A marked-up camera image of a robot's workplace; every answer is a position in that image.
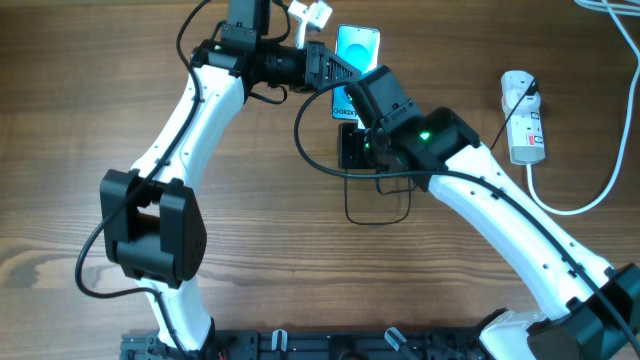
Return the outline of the turquoise screen smartphone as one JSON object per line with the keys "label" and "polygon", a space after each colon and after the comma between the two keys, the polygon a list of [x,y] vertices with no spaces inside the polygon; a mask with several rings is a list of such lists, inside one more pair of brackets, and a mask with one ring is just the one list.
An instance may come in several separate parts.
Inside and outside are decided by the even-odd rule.
{"label": "turquoise screen smartphone", "polygon": [[[362,74],[378,65],[380,32],[378,29],[341,24],[336,35],[336,54],[346,60]],[[343,87],[333,90],[332,117],[334,119],[358,121],[351,100]]]}

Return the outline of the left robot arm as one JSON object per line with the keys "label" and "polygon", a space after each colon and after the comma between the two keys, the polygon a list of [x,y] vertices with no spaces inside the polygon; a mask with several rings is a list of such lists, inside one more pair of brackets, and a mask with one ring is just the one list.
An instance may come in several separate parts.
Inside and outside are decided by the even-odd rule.
{"label": "left robot arm", "polygon": [[130,170],[111,170],[101,182],[107,258],[148,296],[159,324],[145,355],[226,354],[196,279],[207,242],[196,193],[225,128],[255,85],[312,93],[359,76],[323,43],[306,39],[326,26],[332,12],[327,3],[284,6],[292,46],[269,36],[271,8],[268,1],[230,4],[211,37],[185,57],[187,85],[153,145]]}

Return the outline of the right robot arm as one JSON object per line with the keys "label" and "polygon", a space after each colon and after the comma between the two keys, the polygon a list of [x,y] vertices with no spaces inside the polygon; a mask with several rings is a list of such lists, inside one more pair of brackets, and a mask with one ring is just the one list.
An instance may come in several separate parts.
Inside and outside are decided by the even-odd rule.
{"label": "right robot arm", "polygon": [[342,89],[366,132],[359,153],[385,177],[409,177],[475,228],[537,308],[505,310],[479,333],[495,359],[609,359],[639,346],[639,268],[615,270],[511,180],[453,110],[423,113],[386,66]]}

